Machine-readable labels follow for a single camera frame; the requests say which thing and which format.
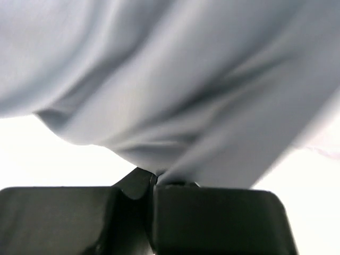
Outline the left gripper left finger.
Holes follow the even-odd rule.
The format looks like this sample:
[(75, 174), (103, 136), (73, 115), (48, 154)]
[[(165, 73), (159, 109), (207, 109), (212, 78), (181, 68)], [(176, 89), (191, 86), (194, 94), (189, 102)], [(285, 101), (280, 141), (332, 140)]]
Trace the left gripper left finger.
[(1, 191), (1, 254), (152, 254), (146, 227), (154, 174), (112, 186)]

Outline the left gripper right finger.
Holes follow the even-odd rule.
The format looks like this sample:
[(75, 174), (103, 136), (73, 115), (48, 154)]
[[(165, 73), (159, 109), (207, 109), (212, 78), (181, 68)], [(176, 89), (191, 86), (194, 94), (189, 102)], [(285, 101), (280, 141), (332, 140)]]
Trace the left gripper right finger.
[(269, 191), (158, 185), (153, 202), (157, 254), (298, 253), (286, 210)]

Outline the grey pillowcase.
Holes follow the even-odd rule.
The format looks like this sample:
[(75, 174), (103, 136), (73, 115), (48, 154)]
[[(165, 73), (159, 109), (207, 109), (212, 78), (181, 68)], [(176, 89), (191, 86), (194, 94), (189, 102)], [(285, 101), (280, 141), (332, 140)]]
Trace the grey pillowcase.
[(339, 1), (1, 1), (1, 117), (248, 188), (339, 89)]

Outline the white pillow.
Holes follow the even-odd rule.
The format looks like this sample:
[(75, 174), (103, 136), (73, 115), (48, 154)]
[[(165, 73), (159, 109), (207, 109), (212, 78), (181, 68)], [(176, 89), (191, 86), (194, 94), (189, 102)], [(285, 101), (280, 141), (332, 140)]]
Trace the white pillow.
[(293, 146), (339, 160), (339, 95), (326, 104)]

